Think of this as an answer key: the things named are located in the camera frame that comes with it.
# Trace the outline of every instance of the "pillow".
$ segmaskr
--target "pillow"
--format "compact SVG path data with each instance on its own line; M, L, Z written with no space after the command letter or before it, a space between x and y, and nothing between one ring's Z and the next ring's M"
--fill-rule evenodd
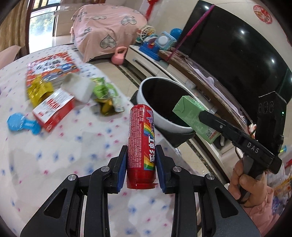
M0 69L12 63L20 49L20 46L13 45L0 52Z

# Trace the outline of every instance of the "black tv screen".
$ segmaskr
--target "black tv screen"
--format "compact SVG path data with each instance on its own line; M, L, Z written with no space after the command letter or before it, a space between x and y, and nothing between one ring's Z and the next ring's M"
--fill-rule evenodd
M178 42L211 4L198 1ZM253 27L215 6L179 48L235 97L254 123L258 97L278 92L288 103L292 73L275 48Z

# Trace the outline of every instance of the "red can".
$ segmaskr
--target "red can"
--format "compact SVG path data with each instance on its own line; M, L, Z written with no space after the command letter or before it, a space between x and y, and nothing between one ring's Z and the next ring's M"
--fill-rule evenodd
M155 144L153 111L144 104L130 112L127 188L153 189L155 185Z

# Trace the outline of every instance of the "yellow snack bag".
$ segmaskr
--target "yellow snack bag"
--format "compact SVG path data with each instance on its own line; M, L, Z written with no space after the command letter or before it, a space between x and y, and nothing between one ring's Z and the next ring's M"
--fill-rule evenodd
M50 82L44 82L41 76L37 76L27 88L28 97L34 107L37 107L54 92Z

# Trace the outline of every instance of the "green snack bag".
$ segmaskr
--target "green snack bag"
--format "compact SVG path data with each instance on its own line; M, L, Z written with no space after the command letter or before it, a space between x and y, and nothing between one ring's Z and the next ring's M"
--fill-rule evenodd
M203 110L208 109L199 100L184 95L172 111L209 144L212 144L220 133L200 122L199 113Z
M115 87L111 83L106 82L106 87L109 93L109 96L112 98L112 104L114 106L114 110L117 113L124 112L125 108L122 106L122 100L116 91Z
M109 99L109 93L105 84L105 78L96 77L92 78L91 80L95 83L95 88L93 89L94 95L100 100Z

